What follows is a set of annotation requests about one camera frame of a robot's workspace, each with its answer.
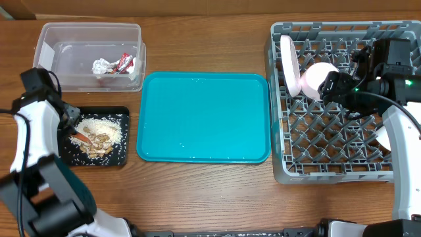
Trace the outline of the white tissue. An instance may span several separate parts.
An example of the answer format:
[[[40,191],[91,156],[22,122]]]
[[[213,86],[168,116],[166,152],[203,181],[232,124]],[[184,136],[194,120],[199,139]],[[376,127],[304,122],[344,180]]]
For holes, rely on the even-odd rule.
[[[139,72],[140,66],[141,66],[141,61],[139,61],[136,57],[134,57],[132,59],[132,65],[126,69],[126,71],[128,72],[128,77],[131,81],[134,81],[137,78],[137,74]]]

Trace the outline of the pink plate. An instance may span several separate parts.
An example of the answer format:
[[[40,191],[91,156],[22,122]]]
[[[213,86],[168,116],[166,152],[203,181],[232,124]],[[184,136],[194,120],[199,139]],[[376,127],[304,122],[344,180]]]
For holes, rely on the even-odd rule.
[[[286,87],[290,96],[295,97],[301,91],[301,74],[295,46],[289,36],[282,35],[280,37],[280,50]]]

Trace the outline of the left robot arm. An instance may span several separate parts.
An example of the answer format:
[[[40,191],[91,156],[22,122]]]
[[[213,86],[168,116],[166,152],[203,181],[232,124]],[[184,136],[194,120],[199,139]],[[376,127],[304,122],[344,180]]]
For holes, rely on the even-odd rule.
[[[44,68],[20,75],[25,93],[10,110],[18,125],[16,155],[1,178],[1,201],[21,236],[142,236],[136,225],[97,208],[87,186],[59,157],[75,134],[80,110],[62,100],[57,76]]]

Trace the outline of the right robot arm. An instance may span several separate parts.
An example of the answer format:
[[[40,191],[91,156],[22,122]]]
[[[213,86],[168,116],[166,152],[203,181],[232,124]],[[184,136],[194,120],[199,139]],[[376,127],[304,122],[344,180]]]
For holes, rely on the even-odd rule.
[[[349,120],[382,117],[394,178],[392,220],[360,225],[362,236],[420,235],[420,123],[405,105],[420,101],[420,76],[412,72],[408,39],[376,40],[352,56],[356,76],[329,72],[319,86],[324,103],[348,110]]]

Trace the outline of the white cup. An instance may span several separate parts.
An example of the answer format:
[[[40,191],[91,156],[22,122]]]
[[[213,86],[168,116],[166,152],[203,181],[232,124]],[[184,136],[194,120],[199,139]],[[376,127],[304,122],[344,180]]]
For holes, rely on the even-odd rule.
[[[382,147],[390,151],[391,146],[390,146],[389,137],[387,135],[387,130],[385,129],[385,126],[382,126],[379,129],[377,129],[375,133],[376,133],[376,140],[378,141],[378,143]]]

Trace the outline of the orange carrot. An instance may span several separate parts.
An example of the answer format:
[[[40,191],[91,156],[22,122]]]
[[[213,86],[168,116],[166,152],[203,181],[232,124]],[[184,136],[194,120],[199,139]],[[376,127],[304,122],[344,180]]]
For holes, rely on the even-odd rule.
[[[80,140],[82,142],[85,142],[87,144],[91,144],[91,140],[88,137],[84,136],[83,134],[81,134],[79,132],[77,132],[75,134],[71,134],[70,136],[72,138],[76,138],[76,139],[78,139],[78,140]]]

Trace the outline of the red snack wrapper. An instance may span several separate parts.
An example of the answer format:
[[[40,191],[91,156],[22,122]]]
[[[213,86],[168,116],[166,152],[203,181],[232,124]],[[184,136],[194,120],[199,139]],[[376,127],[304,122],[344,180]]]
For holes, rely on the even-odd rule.
[[[124,74],[127,72],[127,69],[134,65],[134,57],[127,53],[123,53],[118,64],[115,66],[113,73],[114,74]]]

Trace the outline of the pink bowl with food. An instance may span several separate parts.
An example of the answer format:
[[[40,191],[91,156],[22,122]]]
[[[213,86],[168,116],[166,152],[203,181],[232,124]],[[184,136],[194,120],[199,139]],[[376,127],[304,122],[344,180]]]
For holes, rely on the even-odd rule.
[[[318,89],[329,72],[338,72],[330,63],[316,63],[310,66],[301,76],[301,91],[310,99],[320,101]]]

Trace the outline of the foil ball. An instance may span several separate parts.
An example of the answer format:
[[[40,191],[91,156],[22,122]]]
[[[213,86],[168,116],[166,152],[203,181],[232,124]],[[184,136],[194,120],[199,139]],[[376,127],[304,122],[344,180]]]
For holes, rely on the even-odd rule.
[[[104,58],[97,59],[93,62],[92,73],[94,74],[112,74],[118,66],[119,61],[113,63],[108,62]]]

